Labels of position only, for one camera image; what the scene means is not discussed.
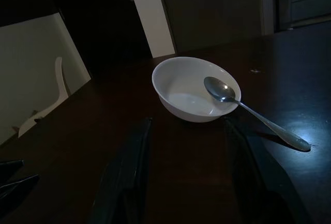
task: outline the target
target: white chair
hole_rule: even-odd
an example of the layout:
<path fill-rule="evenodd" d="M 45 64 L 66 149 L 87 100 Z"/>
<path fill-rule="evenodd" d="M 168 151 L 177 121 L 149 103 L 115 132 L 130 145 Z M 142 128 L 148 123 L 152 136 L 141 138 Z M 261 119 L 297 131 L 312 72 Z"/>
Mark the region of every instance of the white chair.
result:
<path fill-rule="evenodd" d="M 50 105 L 48 108 L 38 112 L 37 114 L 31 116 L 29 119 L 27 119 L 23 125 L 20 127 L 19 130 L 19 137 L 22 136 L 26 131 L 28 131 L 30 128 L 32 128 L 36 124 L 36 120 L 39 120 L 46 115 L 48 115 L 53 109 L 55 109 L 57 106 L 59 106 L 65 99 L 68 98 L 68 92 L 66 89 L 66 86 L 64 84 L 64 78 L 62 74 L 62 57 L 57 57 L 55 60 L 55 76 L 56 76 L 56 82 L 57 87 L 59 91 L 59 96 L 57 101 Z"/>

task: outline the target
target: spoon handle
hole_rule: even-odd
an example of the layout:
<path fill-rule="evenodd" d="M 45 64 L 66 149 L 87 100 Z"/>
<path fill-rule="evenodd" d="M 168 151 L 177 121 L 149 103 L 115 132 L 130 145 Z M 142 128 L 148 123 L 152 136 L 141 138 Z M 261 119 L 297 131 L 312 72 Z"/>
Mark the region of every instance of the spoon handle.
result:
<path fill-rule="evenodd" d="M 235 103 L 237 103 L 239 106 L 242 106 L 252 115 L 254 115 L 256 118 L 262 121 L 268 128 L 270 128 L 275 134 L 277 134 L 283 141 L 285 141 L 290 146 L 303 152 L 310 151 L 310 144 L 307 141 L 303 140 L 294 133 L 285 130 L 284 128 L 278 126 L 277 124 L 269 121 L 267 118 L 264 118 L 262 115 L 256 113 L 254 110 L 252 110 L 242 102 L 235 100 Z"/>

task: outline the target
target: spoon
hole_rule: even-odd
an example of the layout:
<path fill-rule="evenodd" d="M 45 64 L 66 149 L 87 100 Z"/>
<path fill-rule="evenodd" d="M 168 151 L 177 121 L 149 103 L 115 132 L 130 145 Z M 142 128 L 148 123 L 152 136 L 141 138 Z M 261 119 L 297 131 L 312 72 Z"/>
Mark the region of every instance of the spoon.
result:
<path fill-rule="evenodd" d="M 269 121 L 262 115 L 256 113 L 254 110 L 247 107 L 242 102 L 237 101 L 235 99 L 236 94 L 234 93 L 233 89 L 223 83 L 221 80 L 213 77 L 206 77 L 203 82 L 209 94 L 211 94 L 216 100 L 220 102 L 233 102 L 238 104 L 239 106 L 242 106 L 256 118 L 262 121 L 268 128 L 270 128 L 275 134 L 277 134 L 283 141 L 285 141 L 290 146 L 303 152 L 310 151 L 310 144 L 308 144 L 307 141 Z"/>

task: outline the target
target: white bowl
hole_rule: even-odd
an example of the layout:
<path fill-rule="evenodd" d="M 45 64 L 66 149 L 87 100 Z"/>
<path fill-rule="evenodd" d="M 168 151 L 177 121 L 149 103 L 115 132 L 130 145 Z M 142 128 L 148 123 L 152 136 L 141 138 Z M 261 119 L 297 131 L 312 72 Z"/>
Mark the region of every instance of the white bowl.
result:
<path fill-rule="evenodd" d="M 221 67 L 195 57 L 174 57 L 155 67 L 152 83 L 162 104 L 189 122 L 210 122 L 232 112 L 237 104 L 215 100 L 206 90 L 205 77 L 215 77 L 233 88 L 236 100 L 241 91 L 234 78 Z"/>

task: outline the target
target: dark wooden table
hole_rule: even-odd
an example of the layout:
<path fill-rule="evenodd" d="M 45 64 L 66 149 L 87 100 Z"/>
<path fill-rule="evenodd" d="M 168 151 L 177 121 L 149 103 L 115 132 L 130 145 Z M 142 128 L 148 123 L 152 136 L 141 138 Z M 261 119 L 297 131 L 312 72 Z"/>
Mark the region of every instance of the dark wooden table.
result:
<path fill-rule="evenodd" d="M 238 81 L 243 101 L 312 144 L 302 153 L 269 140 L 315 223 L 331 223 L 331 23 L 180 55 L 206 59 Z M 40 181 L 3 223 L 84 223 L 102 171 L 130 127 L 153 118 L 146 223 L 238 223 L 223 122 L 171 115 L 151 84 L 164 58 L 111 68 L 22 138 L 0 149 L 24 159 L 15 175 Z M 232 115 L 271 133 L 241 109 Z"/>

